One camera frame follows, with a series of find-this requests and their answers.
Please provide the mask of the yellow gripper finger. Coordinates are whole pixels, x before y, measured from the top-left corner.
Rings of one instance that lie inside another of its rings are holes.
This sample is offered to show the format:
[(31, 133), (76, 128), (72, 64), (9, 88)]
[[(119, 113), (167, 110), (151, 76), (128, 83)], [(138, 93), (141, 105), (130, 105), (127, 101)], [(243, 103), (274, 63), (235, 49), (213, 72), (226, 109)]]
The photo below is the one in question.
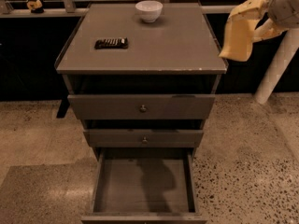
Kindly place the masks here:
[(252, 42), (260, 42), (281, 35), (286, 28), (276, 25), (271, 19), (268, 19), (263, 25), (259, 26), (253, 32)]
[(258, 20), (267, 10), (268, 0), (247, 0), (232, 9), (230, 20)]

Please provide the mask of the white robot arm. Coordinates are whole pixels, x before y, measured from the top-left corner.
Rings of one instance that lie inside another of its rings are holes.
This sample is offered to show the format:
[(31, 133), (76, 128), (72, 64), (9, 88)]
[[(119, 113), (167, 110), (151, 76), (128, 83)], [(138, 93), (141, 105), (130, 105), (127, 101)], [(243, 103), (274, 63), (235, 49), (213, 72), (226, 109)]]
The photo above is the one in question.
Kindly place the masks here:
[(247, 0), (227, 20), (225, 38), (258, 42), (299, 27), (299, 0)]

